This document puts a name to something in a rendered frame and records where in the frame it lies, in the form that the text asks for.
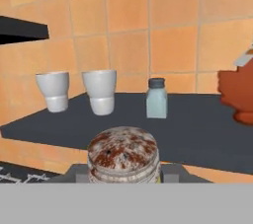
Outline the black hob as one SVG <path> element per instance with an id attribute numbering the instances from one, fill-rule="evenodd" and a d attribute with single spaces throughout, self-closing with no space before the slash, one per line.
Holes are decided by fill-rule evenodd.
<path id="1" fill-rule="evenodd" d="M 0 162 L 0 184 L 40 184 L 56 176 L 57 173 Z"/>

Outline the black cabinet shelf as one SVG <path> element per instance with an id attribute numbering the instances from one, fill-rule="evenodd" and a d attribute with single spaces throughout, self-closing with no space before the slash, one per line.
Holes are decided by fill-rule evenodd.
<path id="1" fill-rule="evenodd" d="M 49 34 L 45 24 L 0 16 L 0 44 L 47 38 Z"/>

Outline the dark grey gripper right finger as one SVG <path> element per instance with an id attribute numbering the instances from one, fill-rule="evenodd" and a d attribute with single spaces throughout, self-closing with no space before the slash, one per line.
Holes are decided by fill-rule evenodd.
<path id="1" fill-rule="evenodd" d="M 161 182 L 165 184 L 201 184 L 208 180 L 190 174 L 182 165 L 167 164 L 161 166 Z"/>

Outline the white cup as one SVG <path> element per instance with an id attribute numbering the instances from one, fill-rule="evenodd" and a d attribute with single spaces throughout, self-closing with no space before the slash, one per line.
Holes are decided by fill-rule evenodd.
<path id="1" fill-rule="evenodd" d="M 68 109 L 68 72 L 37 74 L 36 82 L 50 112 L 64 112 Z"/>
<path id="2" fill-rule="evenodd" d="M 116 70 L 96 70 L 82 73 L 83 83 L 95 115 L 111 114 L 115 107 Z"/>

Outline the pale blue shaker grey cap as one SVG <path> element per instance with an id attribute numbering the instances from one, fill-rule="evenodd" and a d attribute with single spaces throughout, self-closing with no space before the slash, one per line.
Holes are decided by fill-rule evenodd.
<path id="1" fill-rule="evenodd" d="M 164 78 L 150 78 L 146 94 L 146 116 L 166 118 L 168 112 L 167 92 Z"/>

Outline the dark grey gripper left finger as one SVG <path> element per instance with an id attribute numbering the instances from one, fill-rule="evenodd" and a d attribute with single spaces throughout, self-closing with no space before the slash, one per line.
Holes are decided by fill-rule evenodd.
<path id="1" fill-rule="evenodd" d="M 53 177 L 49 181 L 58 184 L 88 184 L 88 166 L 86 164 L 74 164 L 64 175 Z"/>

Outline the orange-red condiment bottle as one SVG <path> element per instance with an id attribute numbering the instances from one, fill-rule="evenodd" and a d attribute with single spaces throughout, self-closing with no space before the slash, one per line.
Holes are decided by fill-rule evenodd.
<path id="1" fill-rule="evenodd" d="M 253 125 L 253 44 L 234 61 L 234 65 L 235 70 L 217 73 L 220 101 L 234 108 L 234 120 Z"/>

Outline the dark grey cabinet shelf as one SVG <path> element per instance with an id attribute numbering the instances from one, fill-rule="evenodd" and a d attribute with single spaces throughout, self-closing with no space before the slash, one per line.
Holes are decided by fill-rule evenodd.
<path id="1" fill-rule="evenodd" d="M 253 175 L 253 126 L 232 118 L 233 109 L 218 95 L 173 94 L 165 119 L 146 116 L 145 95 L 117 93 L 110 115 L 93 114 L 88 96 L 71 99 L 65 112 L 42 110 L 1 127 L 5 138 L 86 149 L 99 132 L 116 126 L 147 130 L 157 141 L 160 159 Z"/>

